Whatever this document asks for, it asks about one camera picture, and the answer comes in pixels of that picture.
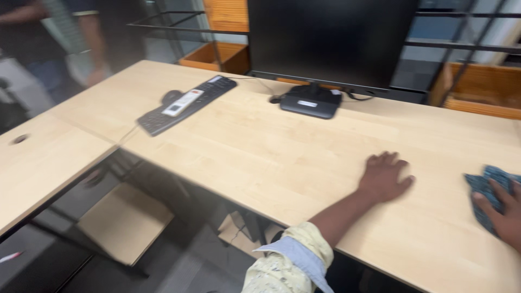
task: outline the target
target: black monitor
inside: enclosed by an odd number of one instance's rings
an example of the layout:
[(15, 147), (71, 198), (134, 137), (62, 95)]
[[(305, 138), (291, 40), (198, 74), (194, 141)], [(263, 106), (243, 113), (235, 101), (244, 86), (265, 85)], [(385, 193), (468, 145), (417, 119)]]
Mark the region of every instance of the black monitor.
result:
[(252, 73), (387, 91), (417, 6), (418, 0), (248, 0)]

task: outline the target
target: desk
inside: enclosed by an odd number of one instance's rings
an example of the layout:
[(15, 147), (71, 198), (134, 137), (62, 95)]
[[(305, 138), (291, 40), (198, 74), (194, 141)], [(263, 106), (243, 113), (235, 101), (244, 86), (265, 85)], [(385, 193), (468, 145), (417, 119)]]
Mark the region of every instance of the desk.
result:
[[(51, 112), (287, 226), (351, 192), (367, 156), (398, 151), (417, 183), (364, 216), (337, 248), (428, 292), (521, 290), (520, 257), (476, 222), (462, 176), (484, 164), (521, 173), (514, 121), (383, 99), (346, 102), (321, 120), (281, 111), (246, 79), (155, 138), (137, 128), (122, 140), (165, 92), (215, 74), (140, 62)], [(277, 93), (292, 86), (263, 82)]]
[(0, 235), (116, 148), (49, 113), (0, 136)]

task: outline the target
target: black mouse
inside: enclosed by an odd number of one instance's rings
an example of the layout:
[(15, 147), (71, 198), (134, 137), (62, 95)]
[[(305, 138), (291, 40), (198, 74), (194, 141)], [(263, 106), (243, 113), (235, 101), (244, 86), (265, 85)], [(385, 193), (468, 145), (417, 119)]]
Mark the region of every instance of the black mouse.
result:
[(163, 96), (163, 98), (161, 99), (161, 103), (163, 105), (170, 105), (171, 103), (173, 103), (175, 100), (179, 99), (182, 96), (183, 96), (183, 93), (178, 90), (169, 91)]

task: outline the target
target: black keyboard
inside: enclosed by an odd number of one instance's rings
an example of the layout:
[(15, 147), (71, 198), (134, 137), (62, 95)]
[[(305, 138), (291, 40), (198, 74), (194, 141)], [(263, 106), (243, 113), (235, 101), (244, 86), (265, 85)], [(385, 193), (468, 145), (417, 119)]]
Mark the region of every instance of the black keyboard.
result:
[(168, 108), (168, 106), (170, 106), (177, 99), (181, 98), (182, 95), (168, 101), (167, 104), (163, 104), (161, 107), (141, 116), (138, 118), (138, 123), (141, 125), (141, 127), (143, 127), (143, 129), (145, 129), (148, 133), (150, 133), (151, 136), (154, 137), (174, 126), (175, 124), (183, 121), (185, 118), (199, 111), (202, 107), (208, 105), (210, 102), (222, 96), (236, 86), (237, 83), (235, 81), (223, 76), (216, 76), (194, 88), (194, 90), (201, 90), (204, 91), (204, 93), (176, 117), (164, 115), (161, 112)]

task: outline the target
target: monitor stand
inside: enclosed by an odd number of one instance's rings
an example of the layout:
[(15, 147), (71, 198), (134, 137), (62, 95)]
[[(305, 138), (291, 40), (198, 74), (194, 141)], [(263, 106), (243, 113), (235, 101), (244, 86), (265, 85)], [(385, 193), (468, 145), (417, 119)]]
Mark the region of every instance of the monitor stand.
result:
[(322, 119), (333, 118), (342, 102), (342, 94), (321, 88), (312, 82), (308, 86), (296, 86), (284, 95), (280, 108), (285, 111), (300, 113)]

